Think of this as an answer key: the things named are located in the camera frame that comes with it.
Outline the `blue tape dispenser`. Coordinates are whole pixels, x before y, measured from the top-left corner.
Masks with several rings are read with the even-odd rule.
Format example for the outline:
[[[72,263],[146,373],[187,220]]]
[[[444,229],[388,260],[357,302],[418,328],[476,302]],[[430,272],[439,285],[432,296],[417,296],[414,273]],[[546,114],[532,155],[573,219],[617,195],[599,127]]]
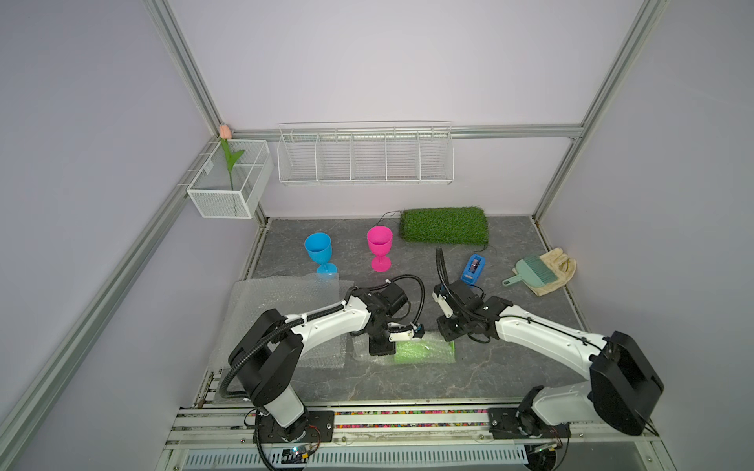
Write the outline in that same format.
[[[467,260],[467,265],[463,268],[463,272],[461,272],[461,280],[467,286],[475,286],[484,270],[485,264],[486,259],[483,256],[479,254],[471,255],[469,260]]]

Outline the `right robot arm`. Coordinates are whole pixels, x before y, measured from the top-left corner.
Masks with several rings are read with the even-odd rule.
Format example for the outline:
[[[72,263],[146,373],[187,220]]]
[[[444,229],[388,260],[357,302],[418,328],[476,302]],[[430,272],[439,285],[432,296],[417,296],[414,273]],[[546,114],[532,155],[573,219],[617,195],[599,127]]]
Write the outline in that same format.
[[[433,298],[446,341],[468,337],[477,343],[506,341],[567,366],[582,378],[571,386],[532,388],[498,430],[539,438],[576,422],[603,422],[628,436],[640,436],[665,386],[635,339],[616,331],[605,337],[534,315],[500,296],[484,298],[463,281],[453,282],[442,249],[435,252],[439,283]]]

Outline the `green plastic wine glass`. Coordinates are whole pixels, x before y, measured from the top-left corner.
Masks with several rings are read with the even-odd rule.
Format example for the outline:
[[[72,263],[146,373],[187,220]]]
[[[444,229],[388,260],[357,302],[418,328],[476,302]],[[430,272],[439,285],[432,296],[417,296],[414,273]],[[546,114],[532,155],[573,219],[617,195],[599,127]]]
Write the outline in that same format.
[[[454,343],[445,341],[404,341],[397,345],[394,363],[403,364],[452,364],[456,362]]]

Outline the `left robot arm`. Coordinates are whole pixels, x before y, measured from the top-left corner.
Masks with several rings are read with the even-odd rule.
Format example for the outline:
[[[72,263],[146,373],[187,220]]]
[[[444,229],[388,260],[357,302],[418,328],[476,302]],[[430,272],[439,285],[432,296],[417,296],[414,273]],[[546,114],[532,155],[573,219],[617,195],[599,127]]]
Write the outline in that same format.
[[[312,311],[268,309],[229,354],[217,394],[249,400],[256,419],[270,417],[283,441],[299,441],[311,429],[308,409],[291,386],[300,358],[344,335],[366,335],[371,356],[394,355],[399,343],[423,337],[425,300],[424,282],[400,275],[375,287],[349,288],[342,300]]]

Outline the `pink plastic wine glass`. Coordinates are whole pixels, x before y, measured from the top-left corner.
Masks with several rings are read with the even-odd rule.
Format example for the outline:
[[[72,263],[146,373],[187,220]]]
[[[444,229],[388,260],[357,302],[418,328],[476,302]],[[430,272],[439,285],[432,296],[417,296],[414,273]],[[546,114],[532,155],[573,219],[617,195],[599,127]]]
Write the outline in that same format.
[[[375,226],[368,231],[367,242],[373,254],[372,269],[378,273],[389,271],[392,261],[388,254],[392,249],[393,232],[385,226]]]

